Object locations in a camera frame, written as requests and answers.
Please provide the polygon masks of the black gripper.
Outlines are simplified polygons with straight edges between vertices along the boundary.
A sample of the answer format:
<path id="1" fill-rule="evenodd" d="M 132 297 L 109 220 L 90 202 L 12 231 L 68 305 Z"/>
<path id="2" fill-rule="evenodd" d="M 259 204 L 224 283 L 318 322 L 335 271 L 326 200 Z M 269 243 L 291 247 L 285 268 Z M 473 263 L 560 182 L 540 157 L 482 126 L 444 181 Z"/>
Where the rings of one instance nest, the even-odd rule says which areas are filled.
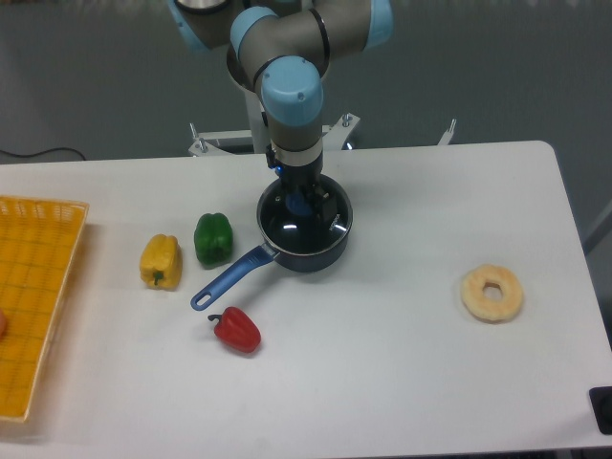
<path id="1" fill-rule="evenodd" d="M 266 151 L 267 166 L 281 181 L 279 195 L 282 201 L 294 201 L 296 191 L 313 189 L 310 204 L 317 221 L 329 228 L 338 212 L 338 196 L 332 187 L 320 184 L 323 168 L 322 147 L 314 145 L 303 151 L 284 150 L 269 145 Z"/>

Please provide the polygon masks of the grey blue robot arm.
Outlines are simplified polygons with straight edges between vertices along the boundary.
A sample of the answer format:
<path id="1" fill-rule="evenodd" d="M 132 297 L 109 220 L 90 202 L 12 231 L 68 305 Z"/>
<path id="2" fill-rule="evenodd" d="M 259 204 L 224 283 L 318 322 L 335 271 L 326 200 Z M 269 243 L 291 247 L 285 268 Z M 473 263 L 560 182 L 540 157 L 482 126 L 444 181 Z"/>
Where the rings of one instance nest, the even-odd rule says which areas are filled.
<path id="1" fill-rule="evenodd" d="M 286 209 L 327 223 L 338 193 L 321 180 L 322 79 L 330 62 L 386 42 L 393 32 L 388 1 L 173 1 L 171 11 L 189 44 L 222 45 L 237 80 L 258 98 Z"/>

